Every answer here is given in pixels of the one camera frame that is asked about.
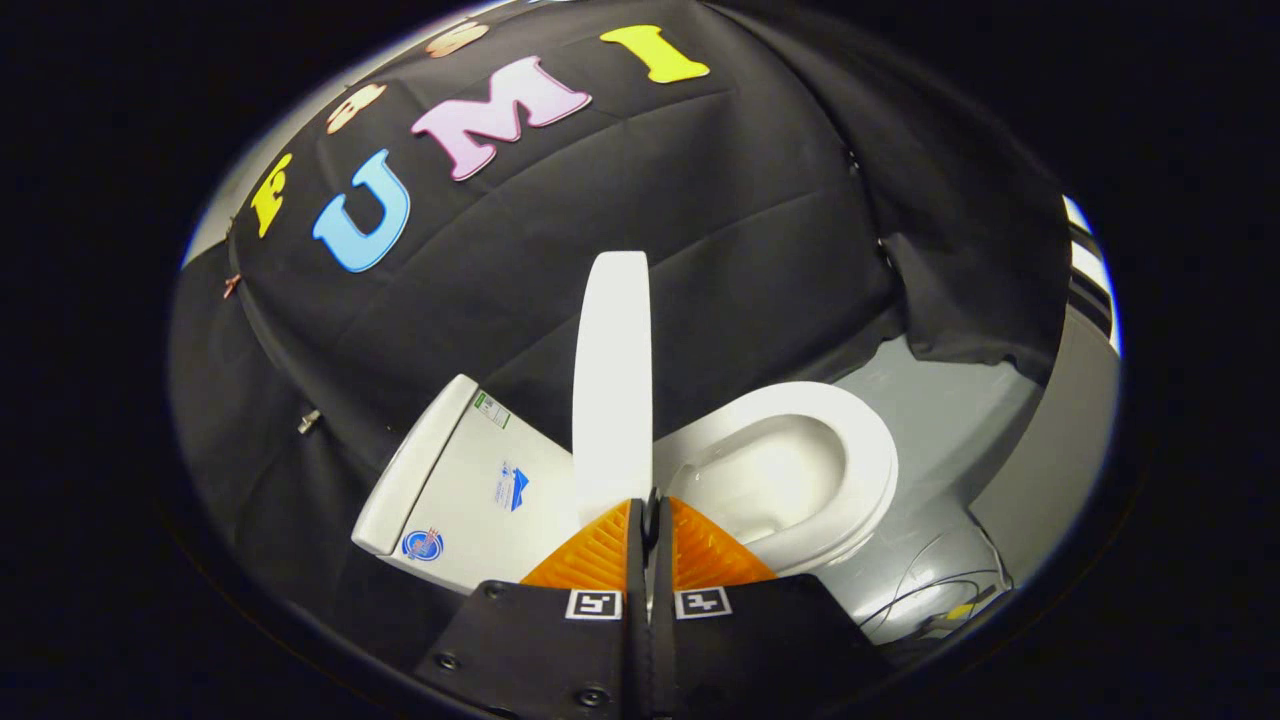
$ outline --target black mount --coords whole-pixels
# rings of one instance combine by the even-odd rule
[[[671,505],[631,502],[626,593],[483,583],[415,674],[498,717],[582,720],[805,717],[888,675],[813,575],[675,592]]]

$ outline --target blue sticker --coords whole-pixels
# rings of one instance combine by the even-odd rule
[[[515,512],[525,502],[525,488],[529,487],[529,478],[520,468],[502,464],[502,477],[498,478],[498,489],[493,493],[494,502],[503,510]]]
[[[416,530],[404,536],[404,541],[401,542],[401,551],[403,551],[410,560],[425,560],[430,562],[444,552],[444,538],[440,537],[439,530],[435,528],[431,528],[425,533],[422,530]]]
[[[356,223],[343,210],[347,195],[339,193],[325,205],[311,229],[312,237],[324,241],[343,268],[349,273],[362,273],[372,268],[396,245],[408,222],[410,197],[404,183],[387,167],[387,150],[374,152],[356,170],[351,184],[367,186],[383,204],[383,220],[374,232],[360,232]]]
[[[524,502],[522,496],[527,486],[529,486],[529,478],[526,478],[525,474],[520,471],[520,468],[516,468],[516,493],[511,498],[512,510],[520,507],[520,503]]]

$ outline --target yellow letter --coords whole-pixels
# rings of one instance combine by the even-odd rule
[[[701,63],[685,58],[658,33],[658,26],[631,26],[611,29],[600,36],[605,42],[617,42],[630,50],[636,58],[649,65],[649,79],[653,82],[676,82],[703,77],[712,72]]]
[[[262,187],[253,193],[253,201],[250,205],[257,210],[257,237],[266,234],[266,228],[271,227],[271,220],[280,211],[280,205],[284,205],[284,200],[280,197],[280,193],[284,192],[284,165],[288,165],[292,159],[293,152],[285,152],[284,158],[280,158],[280,161],[275,164],[271,174],[266,176]]]

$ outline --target orange gripper pad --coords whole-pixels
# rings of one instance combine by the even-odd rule
[[[680,498],[671,502],[676,591],[716,585],[744,585],[777,578],[768,565],[719,525]]]
[[[626,592],[630,516],[631,501],[623,500],[564,541],[520,583],[544,588]]]

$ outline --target black cloth backdrop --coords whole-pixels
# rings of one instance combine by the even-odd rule
[[[655,438],[765,384],[831,380],[902,332],[919,359],[1009,357],[1047,379],[1070,256],[1055,179],[873,40],[728,5],[516,3],[448,56],[416,46],[370,76],[384,96],[339,133],[325,119],[342,97],[289,141],[265,238],[246,199],[228,241],[184,268],[175,427],[212,527],[265,587],[411,667],[462,597],[351,543],[360,507],[458,373],[571,450],[577,310],[603,251],[649,258]],[[632,24],[662,27],[710,74],[649,82],[598,40]],[[486,100],[489,76],[527,55],[591,104],[452,181],[410,126]],[[339,192],[376,227],[351,177],[381,149],[412,211],[379,264],[349,273],[311,227]],[[323,419],[300,434],[312,409]]]

